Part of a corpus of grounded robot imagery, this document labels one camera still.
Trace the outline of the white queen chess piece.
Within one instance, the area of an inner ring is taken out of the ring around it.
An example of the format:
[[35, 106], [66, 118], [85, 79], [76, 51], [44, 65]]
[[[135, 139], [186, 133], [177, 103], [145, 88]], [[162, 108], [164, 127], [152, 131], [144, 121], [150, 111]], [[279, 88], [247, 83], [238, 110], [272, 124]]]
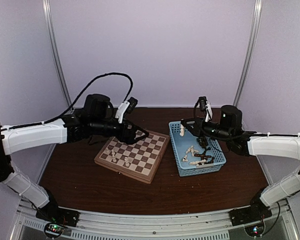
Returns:
[[129, 158], [128, 158], [128, 157], [125, 157], [125, 158], [124, 158], [124, 163], [125, 163], [125, 166], [126, 166], [126, 167], [129, 167], [129, 166], [130, 166], [130, 162], [129, 162]]

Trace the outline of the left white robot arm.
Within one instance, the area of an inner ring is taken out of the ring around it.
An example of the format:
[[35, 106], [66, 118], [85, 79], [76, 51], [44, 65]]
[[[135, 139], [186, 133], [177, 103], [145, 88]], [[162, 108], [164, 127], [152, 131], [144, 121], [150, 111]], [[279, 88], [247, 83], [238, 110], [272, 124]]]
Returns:
[[51, 222], [62, 218], [53, 196], [37, 184], [39, 171], [45, 168], [48, 149], [55, 145], [76, 143], [93, 136], [115, 137], [132, 145], [149, 133], [126, 119], [138, 101], [131, 97], [114, 110], [110, 98], [90, 94], [84, 106], [64, 113], [55, 120], [25, 125], [0, 123], [0, 183], [27, 198]]

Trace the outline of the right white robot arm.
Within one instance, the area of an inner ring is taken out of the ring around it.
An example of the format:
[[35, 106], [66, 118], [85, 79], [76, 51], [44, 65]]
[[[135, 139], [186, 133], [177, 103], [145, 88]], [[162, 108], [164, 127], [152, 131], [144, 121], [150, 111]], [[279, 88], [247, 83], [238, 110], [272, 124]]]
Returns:
[[249, 220], [258, 220], [267, 207], [300, 192], [300, 133], [277, 134], [243, 130], [242, 111], [233, 105], [221, 107], [218, 122], [212, 121], [212, 112], [208, 107], [203, 109], [206, 111], [204, 118], [195, 114], [193, 118], [181, 120], [181, 124], [193, 136], [224, 142], [228, 150], [239, 156], [294, 162], [293, 171], [262, 189], [251, 200], [251, 206], [246, 210]]

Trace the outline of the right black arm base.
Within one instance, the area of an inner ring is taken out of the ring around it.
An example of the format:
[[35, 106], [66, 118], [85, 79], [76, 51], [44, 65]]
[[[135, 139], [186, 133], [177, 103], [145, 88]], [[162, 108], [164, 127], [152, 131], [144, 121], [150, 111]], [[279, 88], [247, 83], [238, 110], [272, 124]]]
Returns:
[[251, 199], [250, 205], [244, 208], [234, 208], [229, 211], [229, 218], [233, 226], [245, 225], [252, 222], [261, 222], [272, 216], [268, 206], [261, 201], [261, 190]]

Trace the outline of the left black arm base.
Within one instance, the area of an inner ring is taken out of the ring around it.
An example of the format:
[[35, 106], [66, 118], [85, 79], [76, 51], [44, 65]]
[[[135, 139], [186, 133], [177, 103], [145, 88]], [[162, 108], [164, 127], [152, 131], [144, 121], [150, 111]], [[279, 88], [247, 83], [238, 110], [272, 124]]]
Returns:
[[53, 194], [45, 189], [49, 202], [43, 207], [35, 207], [36, 217], [62, 226], [76, 227], [80, 213], [76, 210], [60, 208]]

